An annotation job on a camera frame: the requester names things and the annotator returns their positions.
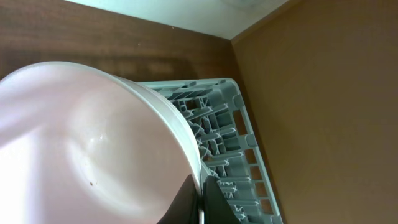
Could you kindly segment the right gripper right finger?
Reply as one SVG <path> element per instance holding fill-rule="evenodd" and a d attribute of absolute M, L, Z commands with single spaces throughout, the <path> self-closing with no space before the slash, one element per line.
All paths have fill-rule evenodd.
<path fill-rule="evenodd" d="M 208 176 L 203 185 L 205 224 L 240 224 L 223 195 L 217 178 Z"/>

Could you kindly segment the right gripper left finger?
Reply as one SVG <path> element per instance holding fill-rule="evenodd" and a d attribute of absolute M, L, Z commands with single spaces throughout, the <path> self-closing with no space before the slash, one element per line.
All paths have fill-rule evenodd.
<path fill-rule="evenodd" d="M 191 175 L 187 176 L 157 224 L 199 224 L 199 195 Z"/>

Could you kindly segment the pink bowl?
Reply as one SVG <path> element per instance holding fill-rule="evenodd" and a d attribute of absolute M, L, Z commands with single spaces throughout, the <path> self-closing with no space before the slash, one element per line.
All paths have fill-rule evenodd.
<path fill-rule="evenodd" d="M 1 80 L 2 223 L 157 223 L 184 182 L 197 142 L 160 93 L 69 62 Z"/>

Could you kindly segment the grey dishwasher rack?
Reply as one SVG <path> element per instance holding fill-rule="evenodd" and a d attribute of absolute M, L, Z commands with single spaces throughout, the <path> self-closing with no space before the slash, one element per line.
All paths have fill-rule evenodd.
<path fill-rule="evenodd" d="M 241 223 L 282 224 L 282 216 L 238 84 L 231 78 L 145 82 L 188 121 L 202 173 L 218 184 Z"/>

